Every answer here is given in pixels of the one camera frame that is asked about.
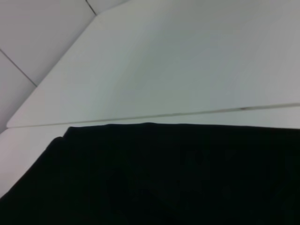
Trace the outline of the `black shirt with white print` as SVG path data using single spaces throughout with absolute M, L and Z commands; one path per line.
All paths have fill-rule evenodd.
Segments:
M 300 129 L 70 127 L 0 199 L 0 225 L 300 225 Z

